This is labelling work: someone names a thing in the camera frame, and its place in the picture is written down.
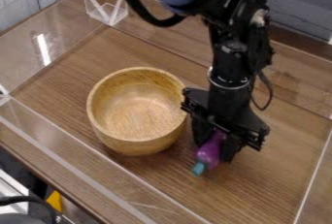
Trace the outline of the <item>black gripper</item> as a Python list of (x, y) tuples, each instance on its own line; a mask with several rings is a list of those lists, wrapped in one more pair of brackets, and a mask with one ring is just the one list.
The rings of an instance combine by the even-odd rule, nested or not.
[(221, 160), (231, 162), (245, 146), (263, 149), (271, 128), (252, 110), (255, 80), (237, 87), (211, 83), (209, 89), (184, 89), (182, 110), (192, 119), (192, 134), (203, 146), (215, 131), (227, 133)]

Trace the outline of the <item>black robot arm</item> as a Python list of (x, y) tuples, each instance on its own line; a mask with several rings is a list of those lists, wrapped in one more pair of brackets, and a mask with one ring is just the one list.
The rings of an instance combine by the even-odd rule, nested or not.
[(256, 81), (271, 82), (264, 74), (273, 57), (268, 0), (160, 0), (173, 12), (164, 19), (149, 12), (141, 0), (126, 1), (154, 26), (172, 27), (188, 16), (200, 16), (209, 29), (209, 88), (185, 88), (182, 101), (197, 146), (207, 147), (220, 132), (220, 161), (229, 162), (247, 146), (261, 149), (271, 128), (252, 109), (257, 106)]

